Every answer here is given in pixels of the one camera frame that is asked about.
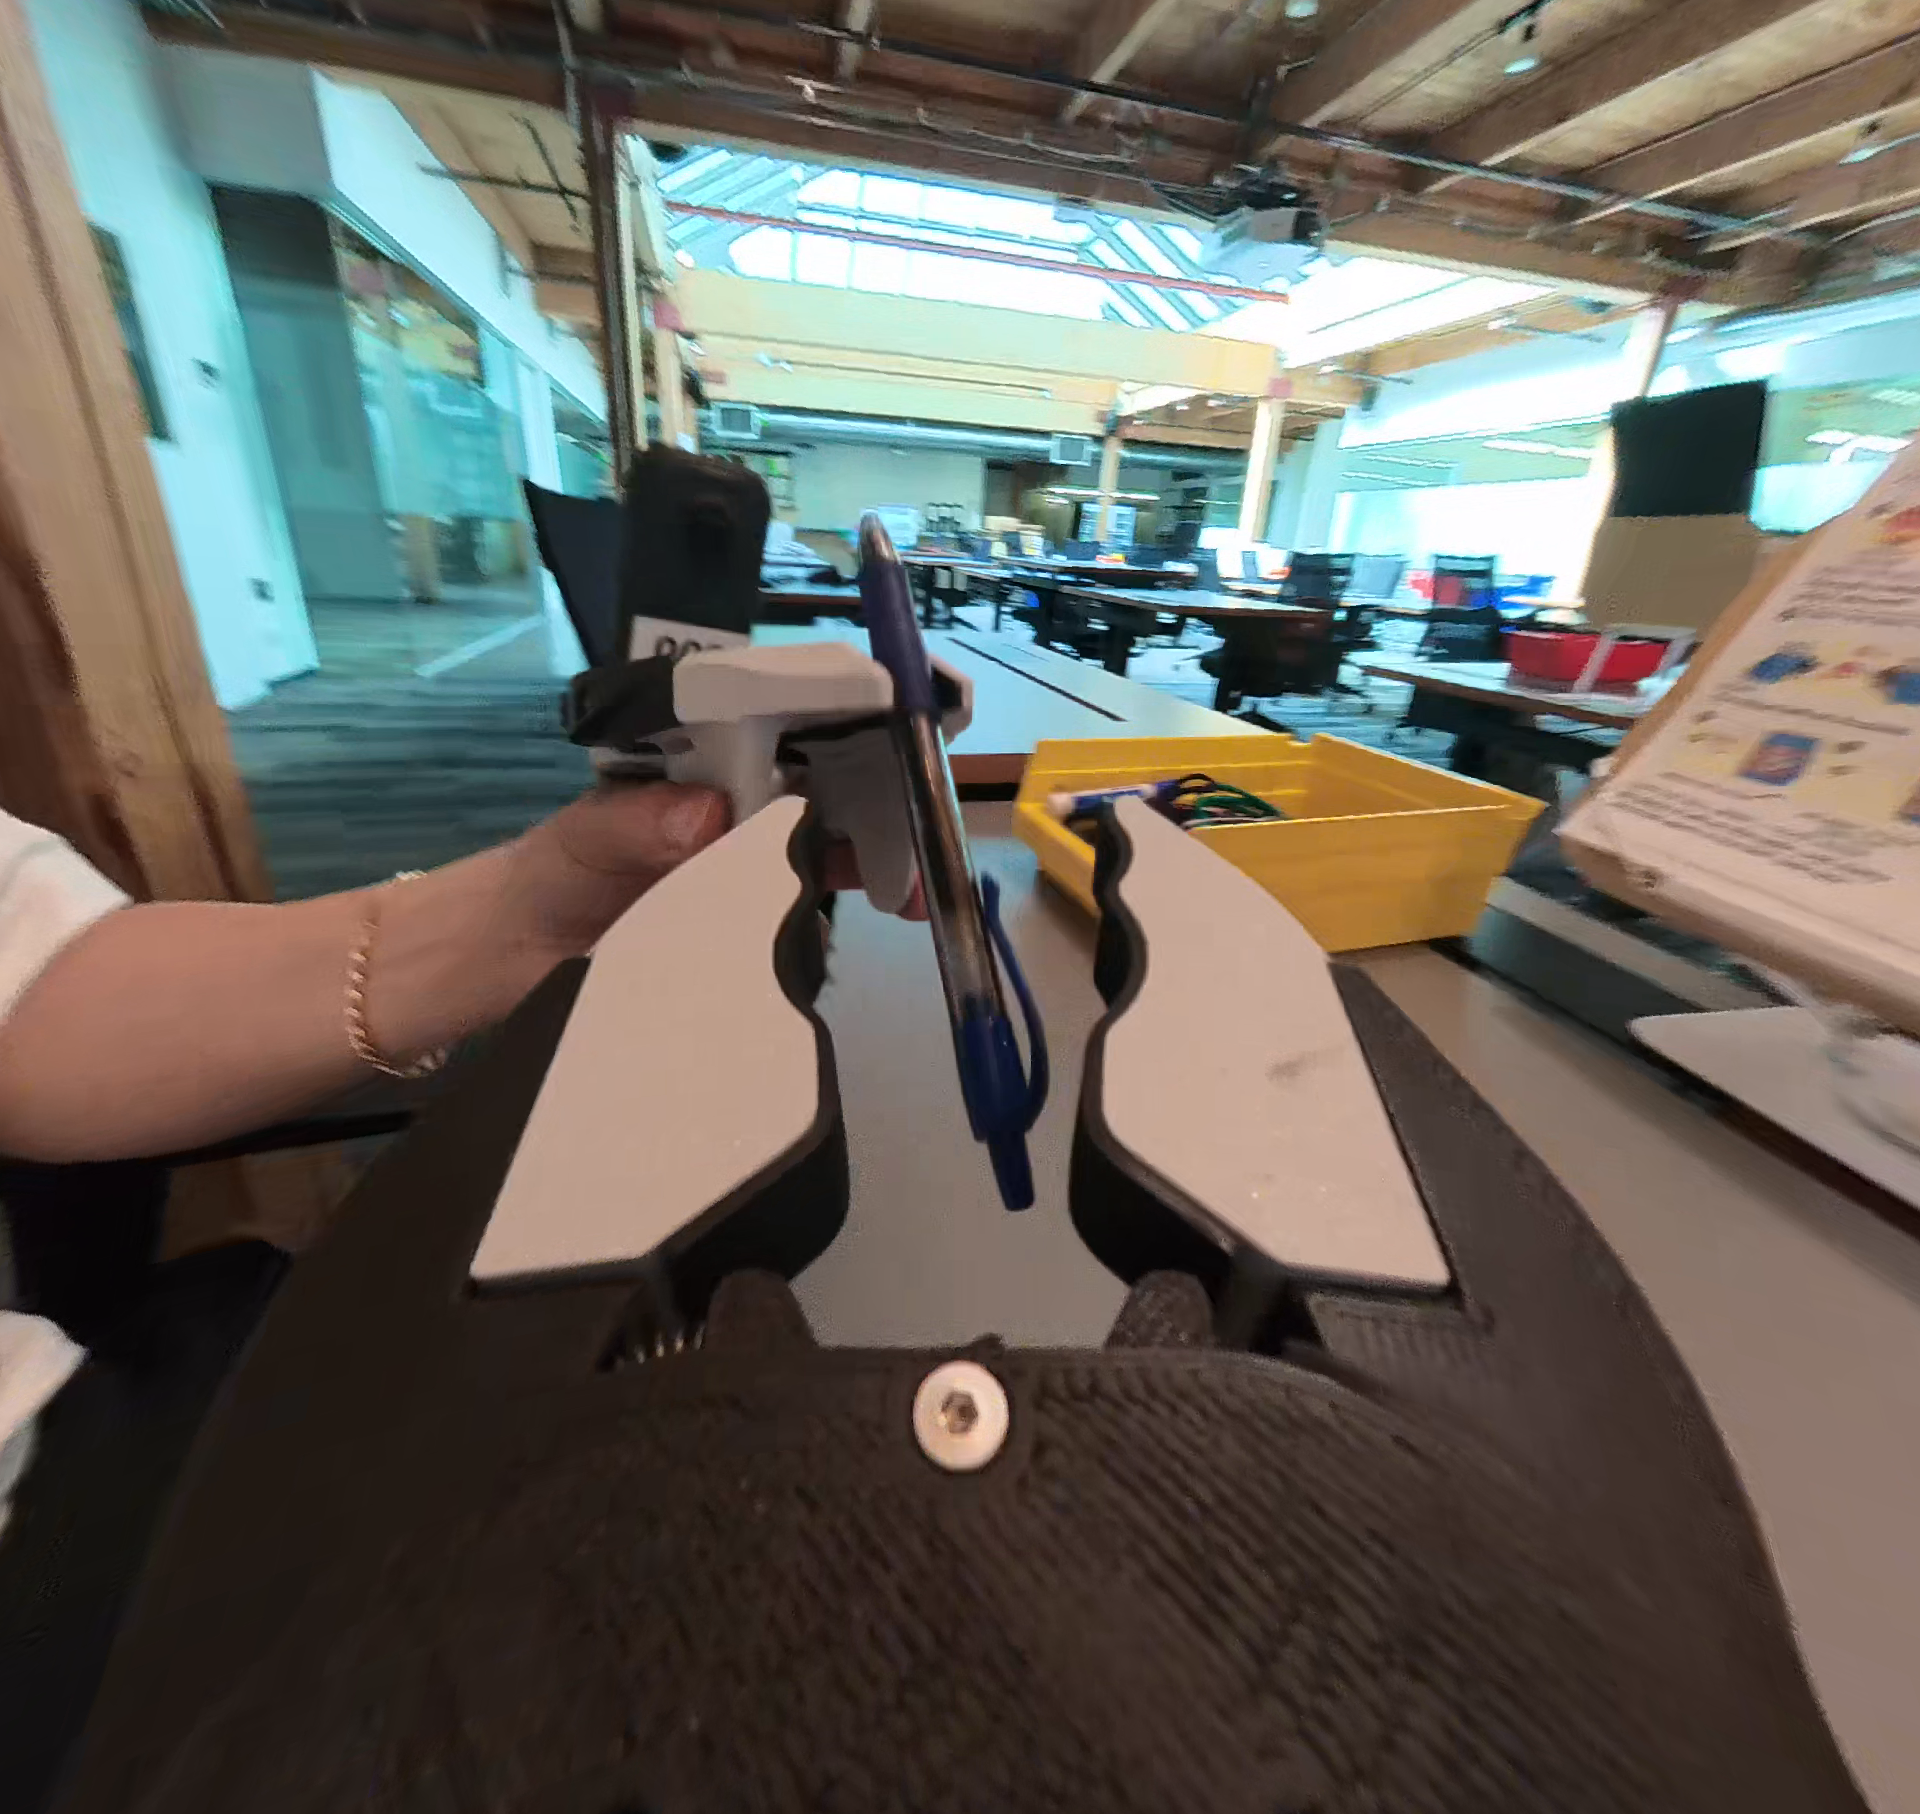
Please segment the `blue pen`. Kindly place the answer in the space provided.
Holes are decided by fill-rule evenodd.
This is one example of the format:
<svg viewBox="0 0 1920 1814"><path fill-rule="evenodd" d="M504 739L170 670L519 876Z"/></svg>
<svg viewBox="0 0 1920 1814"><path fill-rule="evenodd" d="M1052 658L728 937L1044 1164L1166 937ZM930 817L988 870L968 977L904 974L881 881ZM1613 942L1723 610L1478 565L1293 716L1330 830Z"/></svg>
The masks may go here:
<svg viewBox="0 0 1920 1814"><path fill-rule="evenodd" d="M973 865L946 763L940 678L904 563L874 514L857 525L857 588L870 649L892 683L889 744L968 1124L990 1160L1000 1203L1023 1213L1034 1203L1028 1138L1050 1083L1044 1029L1001 923L998 883Z"/></svg>

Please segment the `yellow bin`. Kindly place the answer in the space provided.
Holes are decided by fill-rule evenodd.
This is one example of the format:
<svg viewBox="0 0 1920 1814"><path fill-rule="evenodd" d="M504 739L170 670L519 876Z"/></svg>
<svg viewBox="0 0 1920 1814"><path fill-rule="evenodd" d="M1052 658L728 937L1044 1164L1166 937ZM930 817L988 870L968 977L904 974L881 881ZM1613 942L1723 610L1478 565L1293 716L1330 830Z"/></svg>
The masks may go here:
<svg viewBox="0 0 1920 1814"><path fill-rule="evenodd" d="M1058 890L1092 908L1092 847L1055 813L1055 797L1184 774L1278 811L1216 823L1203 840L1334 954L1470 937L1547 813L1537 797L1330 734L1303 741L1242 728L1042 741L1020 778L1014 837Z"/></svg>

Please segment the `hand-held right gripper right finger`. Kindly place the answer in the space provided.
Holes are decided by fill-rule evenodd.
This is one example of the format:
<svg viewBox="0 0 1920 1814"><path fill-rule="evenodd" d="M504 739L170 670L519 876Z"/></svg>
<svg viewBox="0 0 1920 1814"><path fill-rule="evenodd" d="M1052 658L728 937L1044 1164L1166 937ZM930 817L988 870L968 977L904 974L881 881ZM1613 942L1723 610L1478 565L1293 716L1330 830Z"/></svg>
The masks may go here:
<svg viewBox="0 0 1920 1814"><path fill-rule="evenodd" d="M1255 1331L1286 1297L1450 1297L1430 1205L1334 965L1142 797L1092 817L1092 984L1067 1214L1117 1279L1187 1272Z"/></svg>

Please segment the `person's left forearm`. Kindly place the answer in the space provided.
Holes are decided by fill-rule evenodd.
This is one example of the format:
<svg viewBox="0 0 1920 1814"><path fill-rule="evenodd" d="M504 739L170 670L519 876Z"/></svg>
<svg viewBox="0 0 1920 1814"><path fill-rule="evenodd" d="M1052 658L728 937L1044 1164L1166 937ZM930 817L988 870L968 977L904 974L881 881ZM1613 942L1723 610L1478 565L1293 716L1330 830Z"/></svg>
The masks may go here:
<svg viewBox="0 0 1920 1814"><path fill-rule="evenodd" d="M1 1027L1 1150L122 1160L263 1128L352 1079L407 1079L412 876L300 907L122 907Z"/></svg>

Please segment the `wooden post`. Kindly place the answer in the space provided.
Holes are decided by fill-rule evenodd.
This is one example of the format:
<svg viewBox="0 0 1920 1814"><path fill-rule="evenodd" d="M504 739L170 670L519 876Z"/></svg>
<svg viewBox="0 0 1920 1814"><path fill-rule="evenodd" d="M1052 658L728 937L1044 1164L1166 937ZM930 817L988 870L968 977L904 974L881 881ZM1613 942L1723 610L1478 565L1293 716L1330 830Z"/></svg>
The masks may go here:
<svg viewBox="0 0 1920 1814"><path fill-rule="evenodd" d="M25 0L1 0L1 801L140 900L266 900Z"/></svg>

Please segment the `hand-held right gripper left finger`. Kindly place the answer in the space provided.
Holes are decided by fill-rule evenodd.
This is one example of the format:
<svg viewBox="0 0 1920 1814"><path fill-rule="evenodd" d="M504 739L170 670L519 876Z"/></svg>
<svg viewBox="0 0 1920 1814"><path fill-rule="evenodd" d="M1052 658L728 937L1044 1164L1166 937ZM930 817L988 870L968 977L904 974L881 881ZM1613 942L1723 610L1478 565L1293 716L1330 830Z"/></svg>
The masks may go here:
<svg viewBox="0 0 1920 1814"><path fill-rule="evenodd" d="M818 833L781 797L597 944L471 1253L480 1292L798 1278L849 1209Z"/></svg>

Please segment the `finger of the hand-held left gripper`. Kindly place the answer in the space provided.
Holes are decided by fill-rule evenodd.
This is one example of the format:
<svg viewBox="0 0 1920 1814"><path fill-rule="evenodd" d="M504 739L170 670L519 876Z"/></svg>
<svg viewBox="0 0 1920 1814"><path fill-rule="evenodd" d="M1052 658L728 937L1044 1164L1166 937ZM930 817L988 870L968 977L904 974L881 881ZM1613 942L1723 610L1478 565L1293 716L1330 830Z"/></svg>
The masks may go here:
<svg viewBox="0 0 1920 1814"><path fill-rule="evenodd" d="M919 905L919 866L892 721L854 718L791 732L797 792L828 841L846 841L871 907Z"/></svg>
<svg viewBox="0 0 1920 1814"><path fill-rule="evenodd" d="M887 718L889 670L851 644L703 649L672 670L672 776L727 798L732 827L791 797L778 744L812 723Z"/></svg>

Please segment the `wooden instruction board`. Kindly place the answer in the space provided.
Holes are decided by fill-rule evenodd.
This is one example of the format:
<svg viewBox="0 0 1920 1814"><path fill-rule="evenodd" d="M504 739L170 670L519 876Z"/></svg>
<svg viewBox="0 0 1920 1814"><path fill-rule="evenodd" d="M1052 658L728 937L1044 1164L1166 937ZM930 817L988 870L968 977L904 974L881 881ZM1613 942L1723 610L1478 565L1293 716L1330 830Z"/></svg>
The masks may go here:
<svg viewBox="0 0 1920 1814"><path fill-rule="evenodd" d="M1740 596L1559 841L1604 895L1915 1034L1915 445Z"/></svg>

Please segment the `black panel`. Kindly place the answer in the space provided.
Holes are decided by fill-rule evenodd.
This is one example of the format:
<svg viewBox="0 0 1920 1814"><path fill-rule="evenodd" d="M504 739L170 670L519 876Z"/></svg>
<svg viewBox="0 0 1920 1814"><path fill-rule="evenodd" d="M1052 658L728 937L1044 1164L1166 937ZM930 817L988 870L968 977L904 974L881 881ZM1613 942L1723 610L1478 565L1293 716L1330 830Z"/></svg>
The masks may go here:
<svg viewBox="0 0 1920 1814"><path fill-rule="evenodd" d="M1740 380L1619 401L1609 411L1609 520L1747 518L1762 456L1767 382Z"/></svg>

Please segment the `red storage bin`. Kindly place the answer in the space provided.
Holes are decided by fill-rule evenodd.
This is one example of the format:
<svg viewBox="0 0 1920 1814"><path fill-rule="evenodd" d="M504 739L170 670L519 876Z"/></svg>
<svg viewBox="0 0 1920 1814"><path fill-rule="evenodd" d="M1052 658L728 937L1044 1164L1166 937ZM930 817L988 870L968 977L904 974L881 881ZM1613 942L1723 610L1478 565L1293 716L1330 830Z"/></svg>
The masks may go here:
<svg viewBox="0 0 1920 1814"><path fill-rule="evenodd" d="M1506 627L1504 662L1513 680L1559 690L1623 694L1666 665L1666 633L1589 627Z"/></svg>

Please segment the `person's left hand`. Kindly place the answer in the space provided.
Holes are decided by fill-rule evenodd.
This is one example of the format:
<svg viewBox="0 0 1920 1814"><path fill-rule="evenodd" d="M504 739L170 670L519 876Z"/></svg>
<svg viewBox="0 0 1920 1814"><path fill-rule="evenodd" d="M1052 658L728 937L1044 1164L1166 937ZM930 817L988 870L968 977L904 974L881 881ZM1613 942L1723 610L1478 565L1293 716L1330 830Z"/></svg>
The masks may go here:
<svg viewBox="0 0 1920 1814"><path fill-rule="evenodd" d="M387 927L421 966L407 987L411 1041L446 1047L499 1021L728 827L721 792L610 778L516 841L419 881Z"/></svg>

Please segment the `white stand base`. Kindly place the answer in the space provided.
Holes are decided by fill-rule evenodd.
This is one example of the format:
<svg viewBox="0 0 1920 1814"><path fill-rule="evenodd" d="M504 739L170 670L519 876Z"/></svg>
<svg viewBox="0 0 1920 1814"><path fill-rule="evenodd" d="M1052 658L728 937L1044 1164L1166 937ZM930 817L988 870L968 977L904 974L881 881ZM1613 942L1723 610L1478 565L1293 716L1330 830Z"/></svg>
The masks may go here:
<svg viewBox="0 0 1920 1814"><path fill-rule="evenodd" d="M1652 1054L1842 1164L1887 1197L1916 1205L1916 1151L1864 1128L1837 1098L1816 1012L1753 1007L1632 1019Z"/></svg>

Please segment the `ceiling projector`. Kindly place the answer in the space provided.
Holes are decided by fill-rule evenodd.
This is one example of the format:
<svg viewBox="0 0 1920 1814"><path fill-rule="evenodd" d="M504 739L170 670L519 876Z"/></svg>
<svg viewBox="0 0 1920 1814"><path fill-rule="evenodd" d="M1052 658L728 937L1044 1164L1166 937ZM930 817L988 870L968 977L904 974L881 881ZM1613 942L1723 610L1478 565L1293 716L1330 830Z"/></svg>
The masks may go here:
<svg viewBox="0 0 1920 1814"><path fill-rule="evenodd" d="M1323 234L1320 204L1306 186L1286 173L1240 168L1218 186L1204 253L1231 258L1275 248L1320 249Z"/></svg>

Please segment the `background desk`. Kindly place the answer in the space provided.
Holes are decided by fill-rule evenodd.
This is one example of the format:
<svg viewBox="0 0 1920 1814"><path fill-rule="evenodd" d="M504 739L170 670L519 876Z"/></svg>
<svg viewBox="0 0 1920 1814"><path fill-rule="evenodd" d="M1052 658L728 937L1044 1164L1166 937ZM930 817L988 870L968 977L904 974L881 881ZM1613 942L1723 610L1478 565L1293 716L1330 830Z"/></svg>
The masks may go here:
<svg viewBox="0 0 1920 1814"><path fill-rule="evenodd" d="M1444 736L1454 774L1509 786L1589 774L1658 698L1647 689L1574 690L1513 678L1506 664L1356 650L1351 665L1369 680L1405 689L1395 732Z"/></svg>

